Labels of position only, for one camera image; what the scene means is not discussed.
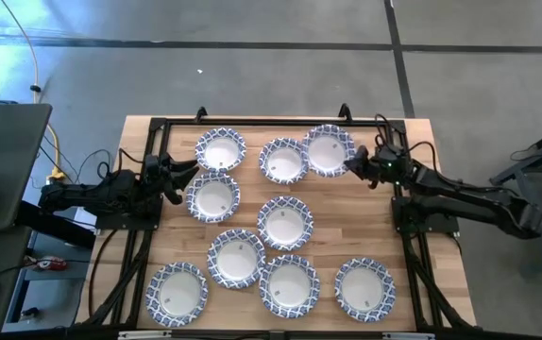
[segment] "wooden table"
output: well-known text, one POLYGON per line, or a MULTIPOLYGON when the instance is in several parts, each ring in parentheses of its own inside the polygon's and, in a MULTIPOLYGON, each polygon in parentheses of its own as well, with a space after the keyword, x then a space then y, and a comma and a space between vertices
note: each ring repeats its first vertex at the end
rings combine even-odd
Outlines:
MULTIPOLYGON (((144 153, 147 127, 151 116, 127 117, 120 147, 140 159, 144 153)), ((420 141, 434 143, 428 119, 407 119, 409 144, 420 141)), ((210 126, 173 126, 169 153, 178 161, 193 159, 197 139, 210 126)), ((204 224, 192 218, 184 204, 173 206, 164 201, 160 228, 155 232, 149 252, 145 287, 153 274, 164 264, 185 261, 197 265, 204 272, 210 294, 204 313, 185 328, 208 330, 287 330, 287 331, 414 331, 412 300, 408 287, 403 248, 393 230, 389 201, 393 187, 381 184, 369 190, 365 182, 353 174, 340 178, 321 178, 310 172, 294 185, 278 185, 263 176, 258 158, 263 145, 283 136, 301 140, 309 127, 234 127, 246 139, 246 159, 229 174, 242 189, 239 209, 229 220, 219 224, 204 224), (291 195, 302 199, 310 208, 314 230, 310 241, 292 253, 307 258, 321 279, 320 299, 313 310, 299 319, 284 319, 267 311, 259 297, 258 284, 243 290, 222 288, 211 278, 206 266, 206 254, 212 240, 221 232, 242 228, 256 232, 257 213, 269 199, 291 195), (378 323, 365 324, 349 317, 334 298, 334 277, 338 267, 353 257, 370 257, 380 261, 393 276, 397 287, 397 301, 393 311, 378 323)), ((374 145, 377 131, 372 127, 347 127, 356 145, 374 145)), ((154 150, 158 150, 160 138, 154 150)), ((427 147, 413 152, 417 160, 432 166, 432 154, 427 147)), ((125 159, 124 167, 139 172, 140 166, 125 159)), ((93 259, 104 239, 97 238, 93 259)), ((453 307, 468 322, 475 318, 466 285, 465 271, 458 247, 445 235, 429 234, 429 249, 437 285, 453 307)), ((93 283, 95 309, 107 297, 118 280, 127 232, 118 231, 104 250, 93 283)), ((267 261, 280 252, 266 247, 267 261)), ((76 321, 88 316, 88 294, 84 285, 76 321)), ((128 313, 132 286, 127 289, 123 320, 128 313)), ((425 316, 431 320, 426 291, 421 288, 425 316)), ((144 307, 139 316, 140 329, 160 328, 144 307)))

